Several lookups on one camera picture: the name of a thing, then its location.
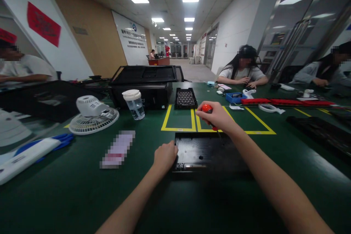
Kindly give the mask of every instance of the white bottle cap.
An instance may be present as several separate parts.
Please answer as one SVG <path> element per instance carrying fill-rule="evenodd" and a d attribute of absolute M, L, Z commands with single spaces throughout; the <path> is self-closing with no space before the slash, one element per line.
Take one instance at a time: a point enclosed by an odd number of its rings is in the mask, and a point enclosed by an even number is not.
<path fill-rule="evenodd" d="M 127 90 L 123 92 L 122 95 L 126 101 L 133 101 L 141 98 L 141 93 L 139 90 Z"/>

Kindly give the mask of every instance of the blue box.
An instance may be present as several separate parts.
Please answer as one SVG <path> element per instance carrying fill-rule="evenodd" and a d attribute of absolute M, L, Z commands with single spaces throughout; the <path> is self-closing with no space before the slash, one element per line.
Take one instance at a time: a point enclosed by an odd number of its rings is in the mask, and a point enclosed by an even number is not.
<path fill-rule="evenodd" d="M 232 98 L 233 94 L 241 94 L 242 97 Z M 241 103 L 241 99 L 247 99 L 247 96 L 243 95 L 242 93 L 226 93 L 226 100 L 230 103 Z"/>

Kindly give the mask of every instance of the red banner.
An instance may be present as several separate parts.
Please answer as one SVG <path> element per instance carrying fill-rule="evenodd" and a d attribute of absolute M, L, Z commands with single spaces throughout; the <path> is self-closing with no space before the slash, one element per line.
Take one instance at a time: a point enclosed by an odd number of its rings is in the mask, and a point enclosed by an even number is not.
<path fill-rule="evenodd" d="M 28 25 L 56 47 L 59 45 L 61 27 L 54 20 L 45 15 L 32 3 L 28 2 L 27 9 Z"/>
<path fill-rule="evenodd" d="M 5 40 L 6 42 L 9 42 L 11 44 L 14 44 L 17 41 L 17 36 L 14 34 L 11 34 L 10 32 L 4 29 L 0 29 L 0 39 Z"/>

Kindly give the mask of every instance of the white t-shirt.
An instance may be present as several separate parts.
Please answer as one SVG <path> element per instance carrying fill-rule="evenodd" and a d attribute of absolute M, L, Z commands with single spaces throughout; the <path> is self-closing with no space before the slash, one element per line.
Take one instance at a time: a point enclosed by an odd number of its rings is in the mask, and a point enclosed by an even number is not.
<path fill-rule="evenodd" d="M 222 70 L 219 76 L 230 79 L 232 72 L 233 72 L 233 68 L 228 68 L 228 69 Z M 242 78 L 249 77 L 252 81 L 256 81 L 265 76 L 266 75 L 264 75 L 263 72 L 258 67 L 252 68 L 251 70 L 249 70 L 248 68 L 244 68 L 242 71 L 240 70 L 237 71 L 237 74 L 234 80 L 240 80 Z"/>
<path fill-rule="evenodd" d="M 24 55 L 19 61 L 5 61 L 0 75 L 25 77 L 34 74 L 48 75 L 47 81 L 57 80 L 57 72 L 45 60 L 32 55 Z"/>

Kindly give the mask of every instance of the hand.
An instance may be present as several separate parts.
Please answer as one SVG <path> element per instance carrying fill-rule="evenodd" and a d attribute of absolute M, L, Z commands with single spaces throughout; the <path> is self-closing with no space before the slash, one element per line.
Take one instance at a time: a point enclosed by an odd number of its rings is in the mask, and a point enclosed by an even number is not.
<path fill-rule="evenodd" d="M 236 84 L 248 84 L 249 81 L 250 81 L 250 78 L 249 77 L 245 77 L 245 78 L 242 78 L 240 80 L 237 80 Z"/>
<path fill-rule="evenodd" d="M 208 104 L 213 108 L 211 114 L 202 111 L 202 106 Z M 208 125 L 210 122 L 215 125 L 218 129 L 224 131 L 225 133 L 230 133 L 232 129 L 241 129 L 233 119 L 224 111 L 222 105 L 219 102 L 204 101 L 198 107 L 196 115 L 201 117 Z"/>
<path fill-rule="evenodd" d="M 315 78 L 313 82 L 319 87 L 325 87 L 329 85 L 329 82 L 327 80 L 319 79 L 319 78 Z"/>
<path fill-rule="evenodd" d="M 161 145 L 155 151 L 155 158 L 153 167 L 157 171 L 165 175 L 172 167 L 174 160 L 177 157 L 178 147 L 174 145 L 174 141 L 170 141 L 168 144 Z"/>
<path fill-rule="evenodd" d="M 254 82 L 250 82 L 247 87 L 250 87 L 251 89 L 256 89 L 256 84 Z"/>

